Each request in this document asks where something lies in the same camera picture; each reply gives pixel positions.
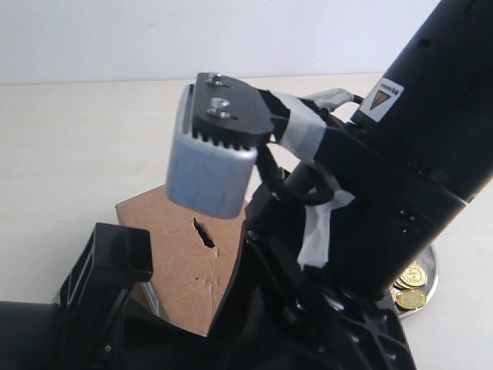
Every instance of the warning label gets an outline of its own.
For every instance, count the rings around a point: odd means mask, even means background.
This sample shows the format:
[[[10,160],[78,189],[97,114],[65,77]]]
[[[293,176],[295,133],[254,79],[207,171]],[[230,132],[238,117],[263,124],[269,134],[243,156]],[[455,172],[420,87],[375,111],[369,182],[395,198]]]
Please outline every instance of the warning label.
[[[361,103],[360,111],[373,121],[379,122],[401,97],[403,91],[403,86],[383,78]]]

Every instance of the black cable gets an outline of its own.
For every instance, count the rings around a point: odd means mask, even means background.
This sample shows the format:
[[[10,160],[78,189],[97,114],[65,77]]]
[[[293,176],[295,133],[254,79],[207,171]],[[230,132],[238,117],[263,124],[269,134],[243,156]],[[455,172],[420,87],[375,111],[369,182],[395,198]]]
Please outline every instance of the black cable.
[[[318,206],[331,201],[334,191],[329,188],[313,170],[315,193],[302,193],[286,186],[282,173],[277,166],[276,160],[267,146],[257,148],[257,169],[260,179],[266,184],[267,189],[279,200],[302,203],[305,206]]]
[[[363,98],[359,95],[353,94],[353,103],[361,104],[363,102]]]

